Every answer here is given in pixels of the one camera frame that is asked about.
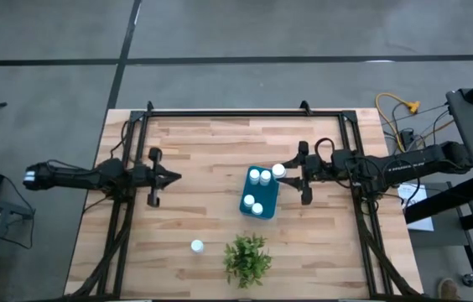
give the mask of butcher block tabletop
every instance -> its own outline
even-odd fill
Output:
[[[365,154],[387,156],[376,109],[355,110]],[[121,127],[129,114],[130,110],[109,111],[97,163],[108,159],[112,147],[121,140]],[[182,179],[159,192],[159,208],[147,205],[149,188],[138,191],[122,299],[368,297],[350,190],[335,182],[313,183],[313,202],[302,206],[298,191],[280,185],[275,216],[267,221],[244,216],[238,209],[250,165],[271,168],[292,159],[300,140],[313,146],[323,137],[342,146],[336,117],[149,118],[143,162],[151,164],[147,158],[149,148],[161,148],[161,164],[182,174]],[[120,152],[121,148],[114,154],[120,158]],[[320,153],[329,159],[330,145],[321,144]],[[298,174],[298,170],[288,171],[288,176]],[[86,206],[103,197],[101,192],[90,192]],[[101,259],[111,212],[112,200],[106,200],[81,218],[66,294],[78,289]],[[409,284],[421,292],[398,199],[380,200],[378,217],[387,256]],[[273,258],[272,267],[261,279],[263,286],[238,289],[237,283],[226,281],[224,250],[236,235],[253,233],[267,238],[264,250]],[[205,244],[202,254],[193,254],[190,249],[195,239]],[[380,289],[375,258],[373,267]],[[113,286],[113,268],[108,290]]]

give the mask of white cap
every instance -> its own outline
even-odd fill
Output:
[[[269,181],[272,178],[272,174],[268,170],[261,172],[261,180]]]
[[[252,213],[255,214],[255,215],[261,215],[262,214],[262,205],[259,204],[259,203],[253,204]]]
[[[252,180],[258,180],[259,179],[259,170],[258,169],[253,169],[250,171],[250,179]]]
[[[250,207],[255,203],[255,197],[253,195],[244,196],[244,206]]]
[[[191,244],[192,251],[194,253],[202,253],[203,252],[203,242],[201,240],[194,240]]]
[[[275,164],[272,167],[272,174],[273,178],[275,179],[282,178],[285,177],[285,175],[287,174],[287,170],[285,169],[285,167],[283,167],[282,164]]]

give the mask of small white cylinder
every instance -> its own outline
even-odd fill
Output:
[[[244,206],[252,207],[254,203],[255,203],[255,197],[253,197],[253,195],[244,196]]]
[[[192,247],[192,251],[194,251],[194,253],[203,252],[204,246],[201,240],[194,240],[190,246]]]
[[[262,205],[259,203],[256,203],[252,206],[252,213],[255,215],[261,215],[262,214]]]
[[[282,164],[275,164],[272,167],[272,175],[274,179],[283,178],[287,174],[287,170]]]
[[[261,179],[259,180],[259,182],[261,183],[261,185],[268,185],[271,178],[272,174],[270,173],[270,171],[264,170],[263,172],[261,172]]]
[[[249,176],[250,176],[250,183],[252,183],[252,185],[256,185],[259,183],[259,177],[260,177],[259,170],[257,169],[251,170]]]

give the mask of gray floor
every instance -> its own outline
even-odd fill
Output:
[[[117,58],[132,0],[0,1],[0,60]],[[143,0],[130,57],[228,55],[473,55],[473,0],[361,2]],[[0,245],[0,300],[48,299],[65,285],[85,191],[29,192],[29,164],[60,159],[90,166],[114,66],[0,67],[0,173],[37,208],[34,248]],[[383,91],[420,110],[473,86],[473,61],[276,65],[129,66],[117,108],[374,107]],[[390,112],[396,104],[383,99]],[[399,122],[423,131],[444,110]],[[403,108],[399,116],[407,114]],[[460,140],[454,126],[437,143]],[[472,174],[435,174],[454,183]],[[18,201],[5,185],[1,196]],[[11,238],[28,240],[29,225]],[[416,249],[425,292],[469,272],[461,247]],[[473,289],[461,287],[473,300]]]

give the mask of green plant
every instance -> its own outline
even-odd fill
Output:
[[[259,248],[264,247],[266,238],[241,237],[236,235],[234,246],[226,244],[226,257],[223,263],[226,265],[227,283],[231,283],[231,278],[239,279],[238,288],[247,289],[248,286],[256,283],[262,285],[259,279],[264,272],[271,267],[272,257],[264,252],[259,252]]]

